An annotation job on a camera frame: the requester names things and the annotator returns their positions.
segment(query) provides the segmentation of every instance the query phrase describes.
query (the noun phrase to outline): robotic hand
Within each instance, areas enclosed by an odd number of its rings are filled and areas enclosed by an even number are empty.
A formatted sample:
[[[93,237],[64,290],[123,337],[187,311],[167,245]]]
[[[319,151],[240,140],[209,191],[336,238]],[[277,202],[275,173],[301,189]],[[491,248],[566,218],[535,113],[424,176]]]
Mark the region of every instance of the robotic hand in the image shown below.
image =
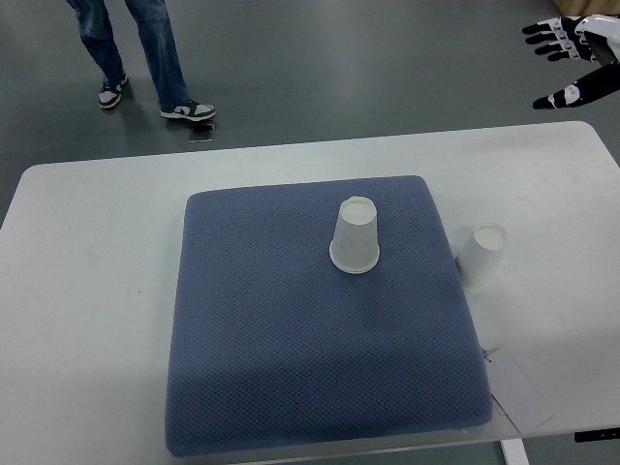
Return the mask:
[[[601,68],[534,102],[534,109],[580,107],[620,89],[620,18],[606,15],[555,17],[523,28],[527,44],[547,60],[583,59]]]

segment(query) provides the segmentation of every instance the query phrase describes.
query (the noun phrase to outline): shoe sole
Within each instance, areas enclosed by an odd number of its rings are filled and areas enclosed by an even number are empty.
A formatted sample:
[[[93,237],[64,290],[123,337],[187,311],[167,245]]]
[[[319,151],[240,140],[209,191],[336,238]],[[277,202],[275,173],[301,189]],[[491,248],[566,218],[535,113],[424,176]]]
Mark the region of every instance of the shoe sole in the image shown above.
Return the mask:
[[[208,119],[212,119],[213,116],[215,116],[215,111],[211,112],[210,114],[206,116],[186,116],[184,114],[165,113],[163,111],[160,111],[160,114],[162,115],[162,117],[167,118],[167,119],[186,119],[188,121],[193,121],[195,123],[198,123],[199,121],[206,121]]]
[[[102,103],[99,103],[99,107],[101,109],[113,109],[114,107],[116,107],[118,104],[120,104],[120,94],[118,95],[118,99],[116,99],[114,102],[112,102],[111,104],[104,104],[102,105]]]

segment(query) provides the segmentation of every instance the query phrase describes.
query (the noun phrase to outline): white label tag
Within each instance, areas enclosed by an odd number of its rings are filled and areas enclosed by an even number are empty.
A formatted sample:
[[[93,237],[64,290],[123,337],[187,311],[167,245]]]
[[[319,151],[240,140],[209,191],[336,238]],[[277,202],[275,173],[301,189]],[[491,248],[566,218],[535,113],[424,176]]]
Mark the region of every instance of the white label tag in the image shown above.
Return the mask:
[[[553,417],[541,395],[503,349],[486,356],[486,374],[493,397],[521,434]]]

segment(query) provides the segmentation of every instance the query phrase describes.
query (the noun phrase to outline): upside-down paper cup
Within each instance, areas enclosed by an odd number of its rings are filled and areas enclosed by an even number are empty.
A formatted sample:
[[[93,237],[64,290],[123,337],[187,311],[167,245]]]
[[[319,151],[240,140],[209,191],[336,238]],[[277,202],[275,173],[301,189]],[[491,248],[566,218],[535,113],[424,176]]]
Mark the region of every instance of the upside-down paper cup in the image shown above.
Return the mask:
[[[508,248],[508,233],[495,223],[477,225],[456,254],[456,266],[466,291],[481,293],[495,284]]]
[[[340,204],[329,256],[347,273],[365,273],[377,264],[377,208],[370,199],[351,197]]]

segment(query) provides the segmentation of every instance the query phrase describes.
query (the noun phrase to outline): paper cup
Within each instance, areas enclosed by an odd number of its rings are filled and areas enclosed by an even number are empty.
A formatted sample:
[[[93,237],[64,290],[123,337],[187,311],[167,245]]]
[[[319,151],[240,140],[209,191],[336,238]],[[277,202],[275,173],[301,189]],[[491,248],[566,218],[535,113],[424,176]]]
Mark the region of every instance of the paper cup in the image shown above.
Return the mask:
[[[347,273],[365,273],[377,264],[377,208],[370,199],[351,197],[340,204],[329,256]]]
[[[466,291],[481,293],[495,284],[500,263],[508,248],[508,233],[495,223],[484,223],[456,255],[461,284]]]

